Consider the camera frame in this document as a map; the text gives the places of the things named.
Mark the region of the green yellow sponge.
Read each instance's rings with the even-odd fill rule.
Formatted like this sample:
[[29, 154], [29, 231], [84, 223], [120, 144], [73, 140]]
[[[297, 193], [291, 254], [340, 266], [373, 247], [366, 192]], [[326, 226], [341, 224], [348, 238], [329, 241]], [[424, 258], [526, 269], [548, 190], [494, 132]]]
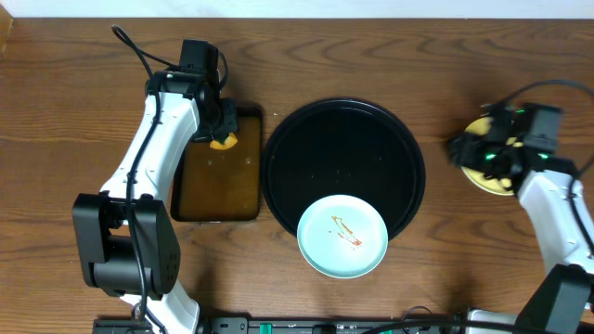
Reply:
[[215, 150], [228, 150], [233, 148], [238, 142], [239, 141], [235, 134], [229, 133], [223, 141], [212, 140], [210, 143], [210, 148]]

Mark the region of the yellow plate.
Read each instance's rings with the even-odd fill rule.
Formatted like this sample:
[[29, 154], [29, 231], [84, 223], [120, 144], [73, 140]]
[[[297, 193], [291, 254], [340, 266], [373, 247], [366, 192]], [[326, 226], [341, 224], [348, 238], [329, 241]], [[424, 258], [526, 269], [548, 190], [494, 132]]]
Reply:
[[484, 161], [490, 162], [496, 156], [495, 153], [485, 151], [481, 143], [482, 137], [491, 128], [491, 121], [491, 117], [483, 117], [466, 127], [464, 133], [458, 138], [457, 162], [466, 177], [483, 191], [502, 197], [511, 197], [514, 191], [509, 178], [487, 179], [485, 172], [480, 171]]

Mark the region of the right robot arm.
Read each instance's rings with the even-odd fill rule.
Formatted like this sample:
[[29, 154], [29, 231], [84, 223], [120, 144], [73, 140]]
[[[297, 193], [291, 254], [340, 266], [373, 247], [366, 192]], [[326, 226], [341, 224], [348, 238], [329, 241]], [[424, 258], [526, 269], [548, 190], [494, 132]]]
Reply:
[[547, 275], [517, 315], [472, 310], [467, 333], [575, 333], [593, 303], [593, 220], [575, 164], [558, 158], [560, 109], [492, 111], [446, 143], [475, 185], [511, 193], [535, 230]]

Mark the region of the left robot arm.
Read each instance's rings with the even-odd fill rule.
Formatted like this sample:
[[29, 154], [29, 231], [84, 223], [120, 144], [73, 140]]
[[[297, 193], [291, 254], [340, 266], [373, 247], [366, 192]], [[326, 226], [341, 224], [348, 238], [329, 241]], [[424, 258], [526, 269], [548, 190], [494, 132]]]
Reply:
[[181, 250], [166, 209], [169, 187], [190, 140], [237, 129], [220, 97], [217, 70], [156, 72], [143, 119], [122, 162], [96, 194], [80, 194], [72, 220], [84, 282], [133, 308], [97, 319], [95, 333], [196, 333], [200, 306], [178, 280]]

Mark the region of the rectangular black water tray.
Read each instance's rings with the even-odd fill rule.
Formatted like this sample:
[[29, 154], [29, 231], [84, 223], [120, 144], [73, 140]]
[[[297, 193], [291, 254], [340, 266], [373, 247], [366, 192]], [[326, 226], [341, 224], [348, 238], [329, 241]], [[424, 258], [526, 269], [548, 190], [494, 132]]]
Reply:
[[238, 107], [238, 143], [226, 150], [187, 144], [174, 175], [170, 213], [177, 222], [246, 222], [260, 210], [263, 113]]

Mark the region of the round black tray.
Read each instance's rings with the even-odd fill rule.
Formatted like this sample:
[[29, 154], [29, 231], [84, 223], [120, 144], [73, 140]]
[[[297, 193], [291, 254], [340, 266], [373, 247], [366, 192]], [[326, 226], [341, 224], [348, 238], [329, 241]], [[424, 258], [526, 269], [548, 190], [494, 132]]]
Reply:
[[261, 181], [269, 210], [291, 235], [315, 201], [349, 195], [370, 204], [395, 238], [420, 208], [426, 170], [413, 134], [389, 110], [331, 98], [279, 124], [265, 146]]

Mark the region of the light green plate lower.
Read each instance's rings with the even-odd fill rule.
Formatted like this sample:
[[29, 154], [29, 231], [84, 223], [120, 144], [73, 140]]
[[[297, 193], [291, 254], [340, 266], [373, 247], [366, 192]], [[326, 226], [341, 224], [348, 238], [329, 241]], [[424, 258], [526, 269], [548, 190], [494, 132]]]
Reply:
[[339, 279], [370, 273], [383, 260], [389, 243], [380, 213], [348, 195], [312, 203], [299, 220], [296, 238], [302, 256], [314, 269]]

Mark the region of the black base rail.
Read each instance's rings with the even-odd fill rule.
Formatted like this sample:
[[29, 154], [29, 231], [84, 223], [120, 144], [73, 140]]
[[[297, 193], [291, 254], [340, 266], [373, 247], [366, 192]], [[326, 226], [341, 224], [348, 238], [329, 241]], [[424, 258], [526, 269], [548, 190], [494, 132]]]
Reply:
[[243, 317], [218, 317], [200, 320], [194, 329], [160, 329], [153, 323], [140, 327], [132, 320], [96, 319], [92, 334], [191, 333], [191, 334], [356, 334], [390, 325], [390, 322], [333, 320], [250, 320]]

